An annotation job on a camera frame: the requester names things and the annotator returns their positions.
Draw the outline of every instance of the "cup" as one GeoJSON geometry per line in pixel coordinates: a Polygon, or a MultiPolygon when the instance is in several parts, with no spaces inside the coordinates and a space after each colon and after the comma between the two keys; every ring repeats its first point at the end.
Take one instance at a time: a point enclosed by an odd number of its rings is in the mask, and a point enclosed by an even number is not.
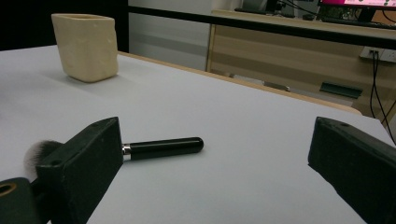
{"type": "Polygon", "coordinates": [[[64,72],[83,82],[117,74],[114,19],[89,14],[52,14],[52,25],[64,72]]]}

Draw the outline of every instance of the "brush bristles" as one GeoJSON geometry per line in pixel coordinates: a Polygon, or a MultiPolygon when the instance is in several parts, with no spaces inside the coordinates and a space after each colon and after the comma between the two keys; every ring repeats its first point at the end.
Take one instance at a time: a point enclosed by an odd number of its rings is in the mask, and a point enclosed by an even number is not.
{"type": "Polygon", "coordinates": [[[26,177],[33,181],[37,178],[35,166],[48,157],[53,151],[60,147],[62,143],[56,141],[42,141],[32,145],[23,159],[26,177]]]}

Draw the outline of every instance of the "black bar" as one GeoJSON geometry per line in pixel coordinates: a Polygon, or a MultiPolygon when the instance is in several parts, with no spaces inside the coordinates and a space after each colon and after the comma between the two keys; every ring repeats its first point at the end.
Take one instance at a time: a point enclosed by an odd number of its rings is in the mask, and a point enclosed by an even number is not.
{"type": "Polygon", "coordinates": [[[381,49],[396,49],[396,40],[382,38],[382,37],[343,34],[343,33],[330,32],[330,31],[299,28],[299,27],[293,27],[287,25],[278,25],[278,24],[271,24],[271,23],[257,22],[257,21],[244,21],[244,20],[229,19],[229,18],[216,17],[216,16],[206,16],[206,15],[192,14],[186,12],[176,12],[169,10],[145,8],[145,7],[127,7],[127,9],[128,12],[131,13],[150,15],[156,17],[165,17],[165,18],[177,19],[183,21],[196,21],[202,23],[274,33],[280,35],[294,35],[299,37],[326,40],[326,41],[358,45],[358,46],[370,46],[381,49]]]}

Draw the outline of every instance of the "makeup brush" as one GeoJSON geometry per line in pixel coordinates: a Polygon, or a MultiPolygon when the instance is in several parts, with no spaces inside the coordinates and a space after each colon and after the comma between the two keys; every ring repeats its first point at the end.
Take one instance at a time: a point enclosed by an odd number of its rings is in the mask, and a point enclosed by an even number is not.
{"type": "MultiPolygon", "coordinates": [[[[36,178],[35,166],[48,157],[63,143],[47,140],[32,145],[23,159],[27,177],[31,180],[36,178]]],[[[204,141],[200,137],[178,138],[141,143],[122,144],[122,154],[131,155],[131,161],[144,159],[176,156],[182,154],[197,153],[204,147],[204,141]]]]}

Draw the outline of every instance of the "black partition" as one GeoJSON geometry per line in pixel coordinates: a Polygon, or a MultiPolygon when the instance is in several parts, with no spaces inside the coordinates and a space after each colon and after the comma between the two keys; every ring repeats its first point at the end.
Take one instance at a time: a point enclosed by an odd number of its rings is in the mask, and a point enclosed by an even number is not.
{"type": "MultiPolygon", "coordinates": [[[[38,0],[3,2],[0,7],[0,50],[55,45],[52,13],[84,13],[108,16],[116,21],[119,50],[129,51],[128,12],[107,7],[110,0],[38,0]]],[[[128,0],[117,0],[128,6],[128,0]]]]}

